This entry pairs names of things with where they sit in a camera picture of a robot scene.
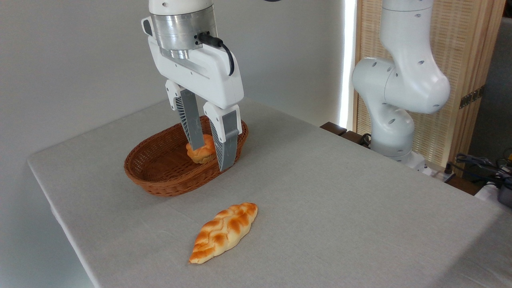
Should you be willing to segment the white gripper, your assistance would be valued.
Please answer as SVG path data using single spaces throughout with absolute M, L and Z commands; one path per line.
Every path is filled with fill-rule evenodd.
M 178 112 L 193 150 L 205 145 L 196 95 L 208 101 L 203 109 L 210 119 L 219 169 L 227 170 L 235 162 L 238 135 L 242 133 L 237 104 L 244 97 L 244 89 L 236 58 L 230 76 L 228 54 L 222 48 L 204 45 L 189 51 L 187 60 L 181 60 L 170 57 L 150 36 L 148 44 L 158 71 L 168 79 L 165 87 L 171 108 Z

